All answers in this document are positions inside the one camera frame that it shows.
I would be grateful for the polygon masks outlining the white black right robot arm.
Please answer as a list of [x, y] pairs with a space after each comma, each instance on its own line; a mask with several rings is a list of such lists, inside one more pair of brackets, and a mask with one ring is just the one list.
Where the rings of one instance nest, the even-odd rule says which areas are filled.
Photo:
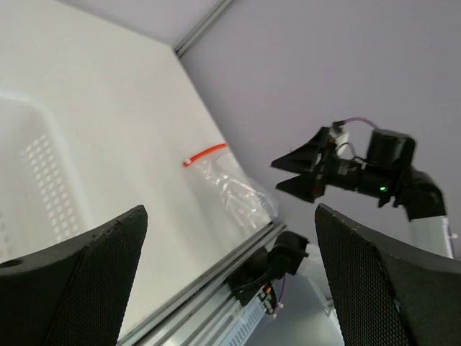
[[324, 196], [328, 186], [392, 203], [406, 212], [412, 242], [419, 249], [452, 258], [444, 194], [426, 173], [413, 167], [416, 140], [404, 133], [373, 128], [365, 157], [341, 153], [351, 147], [341, 120], [322, 127], [305, 144], [275, 159], [271, 166], [294, 176], [277, 184], [279, 191], [308, 203]]

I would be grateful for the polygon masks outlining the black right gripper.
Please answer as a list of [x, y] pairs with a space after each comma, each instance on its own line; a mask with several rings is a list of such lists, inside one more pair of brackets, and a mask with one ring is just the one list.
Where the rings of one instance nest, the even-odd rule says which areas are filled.
[[[380, 167], [356, 157], [343, 159], [337, 145], [328, 142], [330, 129], [321, 129], [301, 147], [275, 159], [271, 168], [299, 174], [277, 183], [276, 189], [308, 203], [324, 196], [331, 185], [389, 202], [395, 187], [393, 169]], [[314, 174], [307, 174], [315, 169]]]

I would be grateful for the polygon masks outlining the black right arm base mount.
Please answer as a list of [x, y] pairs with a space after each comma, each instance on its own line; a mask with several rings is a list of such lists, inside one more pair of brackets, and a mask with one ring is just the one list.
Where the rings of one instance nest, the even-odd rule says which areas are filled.
[[275, 240], [271, 250], [258, 248], [242, 265], [227, 278], [232, 294], [242, 306], [256, 295], [257, 291], [286, 274], [295, 275], [304, 258], [308, 256], [304, 236], [283, 231]]

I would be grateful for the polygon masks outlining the clear zip bag orange zipper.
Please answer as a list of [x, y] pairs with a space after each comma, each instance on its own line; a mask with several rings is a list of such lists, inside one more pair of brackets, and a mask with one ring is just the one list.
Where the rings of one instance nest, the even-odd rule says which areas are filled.
[[187, 157], [182, 166], [205, 182], [240, 230], [256, 232], [279, 216], [276, 199], [243, 171], [226, 142]]

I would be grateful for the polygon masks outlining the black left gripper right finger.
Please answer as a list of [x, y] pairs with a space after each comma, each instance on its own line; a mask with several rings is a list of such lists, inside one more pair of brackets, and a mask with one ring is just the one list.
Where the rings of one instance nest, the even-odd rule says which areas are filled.
[[325, 204], [315, 230], [345, 345], [460, 344], [460, 261]]

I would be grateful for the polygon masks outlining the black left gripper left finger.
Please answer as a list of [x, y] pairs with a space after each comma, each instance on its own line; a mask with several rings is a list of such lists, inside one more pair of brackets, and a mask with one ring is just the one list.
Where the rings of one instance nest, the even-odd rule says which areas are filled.
[[147, 228], [138, 205], [1, 263], [1, 344], [116, 345]]

